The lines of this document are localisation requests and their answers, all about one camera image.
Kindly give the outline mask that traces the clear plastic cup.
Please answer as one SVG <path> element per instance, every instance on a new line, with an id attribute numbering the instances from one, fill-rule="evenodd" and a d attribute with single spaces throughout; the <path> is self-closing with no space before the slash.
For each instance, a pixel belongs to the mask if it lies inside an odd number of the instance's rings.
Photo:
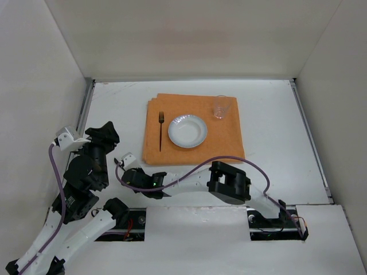
<path id="1" fill-rule="evenodd" d="M 219 95 L 214 98 L 213 114 L 218 119 L 223 119 L 231 106 L 231 98 Z"/>

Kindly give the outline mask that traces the orange cloth placemat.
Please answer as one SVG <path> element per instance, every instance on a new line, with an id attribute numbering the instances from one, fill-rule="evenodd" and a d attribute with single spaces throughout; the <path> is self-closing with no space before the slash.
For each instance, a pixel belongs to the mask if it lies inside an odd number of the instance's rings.
<path id="1" fill-rule="evenodd" d="M 147 104 L 142 159 L 152 166 L 194 165 L 214 156 L 243 158 L 237 99 L 224 118 L 214 116 L 216 96 L 159 93 Z"/>

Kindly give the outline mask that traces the black fork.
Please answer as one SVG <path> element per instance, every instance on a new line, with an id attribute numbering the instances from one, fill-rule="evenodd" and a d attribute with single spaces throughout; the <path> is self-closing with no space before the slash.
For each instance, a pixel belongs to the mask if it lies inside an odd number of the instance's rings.
<path id="1" fill-rule="evenodd" d="M 161 149 L 162 149 L 162 125 L 165 122 L 164 111 L 160 111 L 159 112 L 158 122 L 160 124 L 160 130 L 159 130 L 159 151 L 161 151 Z"/>

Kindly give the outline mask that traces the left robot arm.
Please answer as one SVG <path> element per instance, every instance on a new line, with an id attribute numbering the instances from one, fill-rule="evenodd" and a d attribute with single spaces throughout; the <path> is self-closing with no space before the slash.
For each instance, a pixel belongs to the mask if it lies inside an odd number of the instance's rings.
<path id="1" fill-rule="evenodd" d="M 109 199 L 95 218 L 72 238 L 77 221 L 98 202 L 94 193 L 109 185 L 107 154 L 120 142 L 114 125 L 85 131 L 81 137 L 72 127 L 58 131 L 48 148 L 59 189 L 45 223 L 28 251 L 6 265 L 8 274 L 64 274 L 71 260 L 91 242 L 117 225 L 124 225 L 130 209 L 120 199 Z"/>

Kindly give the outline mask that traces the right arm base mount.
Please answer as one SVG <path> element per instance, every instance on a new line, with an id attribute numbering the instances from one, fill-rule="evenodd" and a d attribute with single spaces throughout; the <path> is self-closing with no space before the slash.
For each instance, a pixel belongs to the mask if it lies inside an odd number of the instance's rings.
<path id="1" fill-rule="evenodd" d="M 304 218 L 298 215 L 295 206 L 288 207 L 286 214 L 280 211 L 278 218 L 264 218 L 255 209 L 247 209 L 251 241 L 305 241 L 309 230 Z"/>

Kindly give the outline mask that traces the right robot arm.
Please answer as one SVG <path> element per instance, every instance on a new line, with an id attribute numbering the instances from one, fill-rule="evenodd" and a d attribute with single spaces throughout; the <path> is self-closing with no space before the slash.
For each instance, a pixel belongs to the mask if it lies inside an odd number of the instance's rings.
<path id="1" fill-rule="evenodd" d="M 258 214 L 251 214 L 249 223 L 260 227 L 283 227 L 287 214 L 283 201 L 272 202 L 264 193 L 252 186 L 246 173 L 220 161 L 209 168 L 197 169 L 186 174 L 157 172 L 148 175 L 136 160 L 116 162 L 124 173 L 119 180 L 135 193 L 153 199 L 173 197 L 183 193 L 208 192 L 229 205 L 247 205 Z"/>

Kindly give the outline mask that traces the white round plate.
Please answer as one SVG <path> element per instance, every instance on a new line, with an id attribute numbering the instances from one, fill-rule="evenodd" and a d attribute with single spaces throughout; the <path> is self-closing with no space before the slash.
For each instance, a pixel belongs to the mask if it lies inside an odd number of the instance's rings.
<path id="1" fill-rule="evenodd" d="M 173 119 L 168 127 L 169 139 L 178 147 L 195 148 L 206 139 L 208 128 L 202 118 L 181 115 Z"/>

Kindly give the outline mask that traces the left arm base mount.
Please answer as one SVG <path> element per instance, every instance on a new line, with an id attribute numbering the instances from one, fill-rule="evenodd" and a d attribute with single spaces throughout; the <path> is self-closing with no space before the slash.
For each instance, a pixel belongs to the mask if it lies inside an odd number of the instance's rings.
<path id="1" fill-rule="evenodd" d="M 142 242 L 145 240 L 146 208 L 132 208 L 123 225 L 103 233 L 96 242 Z"/>

